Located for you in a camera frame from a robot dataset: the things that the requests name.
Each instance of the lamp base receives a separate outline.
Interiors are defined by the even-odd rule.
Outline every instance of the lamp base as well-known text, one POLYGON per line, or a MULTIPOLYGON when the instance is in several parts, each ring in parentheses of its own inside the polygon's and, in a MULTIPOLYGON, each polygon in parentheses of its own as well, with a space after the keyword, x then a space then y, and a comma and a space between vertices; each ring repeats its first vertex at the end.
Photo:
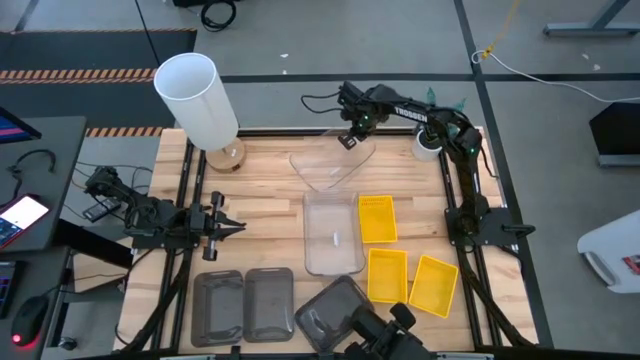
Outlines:
POLYGON ((235 138, 231 144, 218 151, 206 152, 207 163, 211 168, 219 173, 232 173, 244 164, 247 152, 244 143, 235 138))

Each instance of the white cable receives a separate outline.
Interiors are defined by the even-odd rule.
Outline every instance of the white cable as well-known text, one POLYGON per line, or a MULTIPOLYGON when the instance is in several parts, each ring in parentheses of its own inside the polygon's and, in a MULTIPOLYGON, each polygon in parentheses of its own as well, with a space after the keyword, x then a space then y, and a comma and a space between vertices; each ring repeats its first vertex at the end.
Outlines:
MULTIPOLYGON (((480 64, 483 60, 480 60, 480 57, 478 55, 482 54, 482 53, 484 53, 484 50, 476 51, 473 54, 471 54, 471 62, 474 63, 474 64, 480 64)), ((638 101, 638 100, 640 100, 640 97, 626 98, 626 99, 615 99, 615 100, 601 99, 601 98, 593 95, 592 93, 588 92, 587 90, 579 88, 579 87, 577 87, 575 85, 571 85, 571 84, 567 84, 567 83, 553 82, 553 81, 544 81, 542 79, 538 79, 537 77, 531 76, 529 74, 525 74, 522 71, 518 71, 518 70, 515 70, 515 69, 509 67, 507 64, 503 63, 500 59, 498 59, 497 56, 495 56, 493 54, 489 54, 489 55, 491 55, 491 57, 495 61, 497 61, 498 64, 502 65, 503 68, 511 71, 514 74, 518 74, 518 75, 524 76, 524 77, 526 77, 528 79, 537 81, 537 82, 545 84, 545 85, 564 86, 564 87, 568 87, 568 88, 573 89, 573 90, 578 90, 581 93, 583 93, 585 95, 588 95, 592 99, 600 101, 600 102, 603 102, 603 103, 616 103, 616 102, 628 102, 628 101, 638 101)))

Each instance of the computer mouse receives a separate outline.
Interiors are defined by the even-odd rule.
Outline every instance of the computer mouse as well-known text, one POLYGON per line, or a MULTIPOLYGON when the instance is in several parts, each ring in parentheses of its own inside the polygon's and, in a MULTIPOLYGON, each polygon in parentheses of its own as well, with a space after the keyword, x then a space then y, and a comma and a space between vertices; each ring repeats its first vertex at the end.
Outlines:
POLYGON ((36 339, 48 306, 49 299, 46 296, 34 296, 22 303, 11 325, 11 341, 14 344, 25 346, 36 339))

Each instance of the smartphone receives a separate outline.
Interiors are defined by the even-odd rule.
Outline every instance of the smartphone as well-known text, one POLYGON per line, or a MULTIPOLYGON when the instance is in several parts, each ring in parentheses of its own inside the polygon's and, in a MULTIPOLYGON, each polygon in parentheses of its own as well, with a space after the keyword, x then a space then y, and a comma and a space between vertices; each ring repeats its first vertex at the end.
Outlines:
POLYGON ((0 249, 22 235, 48 212, 49 209, 32 195, 23 195, 0 210, 0 249))

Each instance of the floor mat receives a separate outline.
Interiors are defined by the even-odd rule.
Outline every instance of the floor mat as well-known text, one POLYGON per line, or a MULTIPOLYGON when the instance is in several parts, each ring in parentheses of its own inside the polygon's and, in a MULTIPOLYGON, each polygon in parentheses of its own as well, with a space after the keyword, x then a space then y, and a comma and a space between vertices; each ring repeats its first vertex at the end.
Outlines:
MULTIPOLYGON (((196 31, 149 35, 162 62, 193 51, 196 31)), ((144 31, 2 33, 0 106, 25 118, 85 116, 90 136, 157 136, 175 120, 153 88, 156 67, 144 31)))

